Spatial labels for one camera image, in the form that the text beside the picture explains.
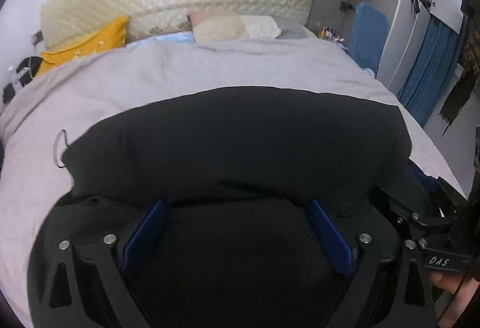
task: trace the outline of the person's hand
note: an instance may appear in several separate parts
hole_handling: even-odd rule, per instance
[[[429,276],[431,283],[442,290],[448,291],[450,294],[455,293],[463,277],[461,274],[441,271],[431,271]],[[479,283],[473,278],[464,282],[452,305],[450,305],[447,312],[438,322],[440,328],[451,328],[455,324],[469,304],[475,291],[477,291],[478,286]]]

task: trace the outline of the pillow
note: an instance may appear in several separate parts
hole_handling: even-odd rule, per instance
[[[73,58],[80,58],[92,53],[112,50],[125,46],[126,29],[129,18],[125,15],[108,23],[101,30],[76,40],[74,43],[58,51],[44,51],[40,57],[43,61],[35,75],[39,77],[56,66],[60,66]]]
[[[234,39],[275,39],[282,33],[270,16],[198,11],[189,17],[197,43]]]

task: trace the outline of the bottle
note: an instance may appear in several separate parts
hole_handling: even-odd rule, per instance
[[[11,85],[13,86],[13,89],[15,90],[15,93],[18,93],[22,90],[22,84],[20,83],[20,80],[18,79],[17,72],[15,71],[15,66],[10,65],[8,68],[8,72],[10,75],[10,82]]]

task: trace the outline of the metal screw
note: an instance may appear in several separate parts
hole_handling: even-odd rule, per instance
[[[107,234],[104,238],[103,238],[103,242],[105,244],[113,244],[115,242],[117,238],[115,237],[114,234]]]
[[[369,244],[371,243],[371,236],[367,233],[362,233],[358,239],[360,240],[360,242],[362,242],[363,244]]]
[[[62,241],[62,242],[58,245],[58,247],[59,247],[62,251],[66,250],[69,246],[70,246],[70,242],[69,242],[68,240],[64,240],[64,241]]]
[[[413,241],[413,240],[405,240],[405,246],[408,249],[415,249],[416,248],[415,241]]]

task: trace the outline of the dark blue fabric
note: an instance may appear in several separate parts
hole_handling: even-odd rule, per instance
[[[354,275],[352,249],[316,200],[310,203],[307,218],[335,271],[346,277]]]
[[[417,60],[398,99],[424,127],[455,70],[458,34],[439,19],[428,24]]]
[[[148,212],[137,230],[123,248],[122,274],[128,276],[138,272],[157,245],[169,217],[168,207],[159,200]]]
[[[376,75],[387,32],[387,17],[366,2],[361,2],[355,8],[348,55],[360,68],[369,68]]]

